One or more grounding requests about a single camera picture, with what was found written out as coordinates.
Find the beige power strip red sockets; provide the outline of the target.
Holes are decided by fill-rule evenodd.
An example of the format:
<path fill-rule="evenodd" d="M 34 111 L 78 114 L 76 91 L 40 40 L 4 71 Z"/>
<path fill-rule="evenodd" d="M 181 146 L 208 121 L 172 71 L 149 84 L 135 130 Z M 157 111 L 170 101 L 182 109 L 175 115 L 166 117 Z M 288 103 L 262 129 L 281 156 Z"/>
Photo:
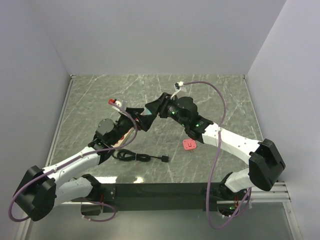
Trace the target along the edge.
<path fill-rule="evenodd" d="M 126 134 L 124 134 L 120 140 L 118 140 L 114 145 L 112 145 L 113 148 L 122 146 L 126 143 L 126 141 L 129 139 L 131 133 L 134 131 L 133 128 L 131 128 Z"/>

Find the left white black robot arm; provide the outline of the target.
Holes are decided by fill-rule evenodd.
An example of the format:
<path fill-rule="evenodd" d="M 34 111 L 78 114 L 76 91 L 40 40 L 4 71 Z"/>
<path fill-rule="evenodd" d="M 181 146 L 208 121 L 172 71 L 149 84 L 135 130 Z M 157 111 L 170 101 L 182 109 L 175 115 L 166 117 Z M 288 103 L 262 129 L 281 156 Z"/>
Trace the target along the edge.
<path fill-rule="evenodd" d="M 15 191 L 8 210 L 9 218 L 19 222 L 12 213 L 13 204 L 17 204 L 26 218 L 34 222 L 43 219 L 51 210 L 65 202 L 83 198 L 96 203 L 101 195 L 101 183 L 92 175 L 85 174 L 72 180 L 83 171 L 98 166 L 108 160 L 112 154 L 126 147 L 131 141 L 124 142 L 122 137 L 131 129 L 148 131 L 155 115 L 144 114 L 144 108 L 125 109 L 113 105 L 119 110 L 117 121 L 103 119 L 95 132 L 93 140 L 75 155 L 51 166 L 29 168 Z"/>

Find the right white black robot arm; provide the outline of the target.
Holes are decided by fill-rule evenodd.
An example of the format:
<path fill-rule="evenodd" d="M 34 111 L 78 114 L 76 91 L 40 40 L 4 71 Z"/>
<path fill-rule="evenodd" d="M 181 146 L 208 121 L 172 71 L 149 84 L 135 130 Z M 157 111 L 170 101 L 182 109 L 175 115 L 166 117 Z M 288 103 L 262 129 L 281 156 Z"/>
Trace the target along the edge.
<path fill-rule="evenodd" d="M 207 185 L 205 210 L 216 211 L 218 201 L 235 200 L 252 187 L 264 192 L 271 191 L 286 168 L 273 141 L 267 138 L 258 141 L 220 128 L 199 114 L 192 97 L 178 98 L 163 93 L 145 107 L 153 116 L 172 118 L 184 127 L 185 133 L 192 140 L 228 152 L 248 166 L 238 172 L 228 173 L 221 182 L 210 182 Z"/>

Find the pink square plug adapter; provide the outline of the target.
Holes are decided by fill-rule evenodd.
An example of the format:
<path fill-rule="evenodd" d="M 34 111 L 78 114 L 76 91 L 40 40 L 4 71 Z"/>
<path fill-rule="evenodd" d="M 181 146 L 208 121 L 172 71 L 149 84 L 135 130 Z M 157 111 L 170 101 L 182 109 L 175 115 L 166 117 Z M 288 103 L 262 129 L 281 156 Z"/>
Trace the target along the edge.
<path fill-rule="evenodd" d="M 186 150 L 186 151 L 193 151 L 194 149 L 197 148 L 197 143 L 195 140 L 191 139 L 191 138 L 188 138 L 188 139 L 184 139 L 182 141 L 182 145 L 183 145 L 183 148 Z"/>

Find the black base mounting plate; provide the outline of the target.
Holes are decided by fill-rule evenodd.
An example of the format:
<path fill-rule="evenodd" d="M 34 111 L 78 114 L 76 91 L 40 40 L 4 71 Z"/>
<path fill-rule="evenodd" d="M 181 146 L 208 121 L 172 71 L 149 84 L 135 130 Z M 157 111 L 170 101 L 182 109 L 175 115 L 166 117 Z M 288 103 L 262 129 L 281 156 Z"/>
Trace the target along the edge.
<path fill-rule="evenodd" d="M 206 210 L 207 183 L 103 183 L 76 202 L 109 204 L 117 211 Z"/>

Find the aluminium extrusion rail front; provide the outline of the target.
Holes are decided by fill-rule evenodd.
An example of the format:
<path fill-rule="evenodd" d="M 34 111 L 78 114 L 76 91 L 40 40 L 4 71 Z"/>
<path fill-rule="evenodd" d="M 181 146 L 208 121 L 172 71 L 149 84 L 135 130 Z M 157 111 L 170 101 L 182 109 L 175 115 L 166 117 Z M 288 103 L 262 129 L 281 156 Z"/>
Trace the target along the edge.
<path fill-rule="evenodd" d="M 270 191 L 263 191 L 257 187 L 253 187 L 251 190 L 242 189 L 239 192 L 218 192 L 218 183 L 212 183 L 209 191 L 209 203 L 210 204 L 231 204 L 233 202 L 239 203 L 240 201 L 255 201 L 257 203 L 272 203 L 272 202 L 288 202 L 290 200 L 289 193 L 283 182 L 277 182 Z M 80 196 L 82 192 L 80 185 L 75 187 L 61 190 L 57 193 L 55 205 L 60 205 L 68 202 L 85 202 L 90 203 L 92 201 L 75 201 L 77 198 L 88 198 L 90 194 L 94 195 L 99 192 L 98 187 L 89 193 L 88 196 Z"/>

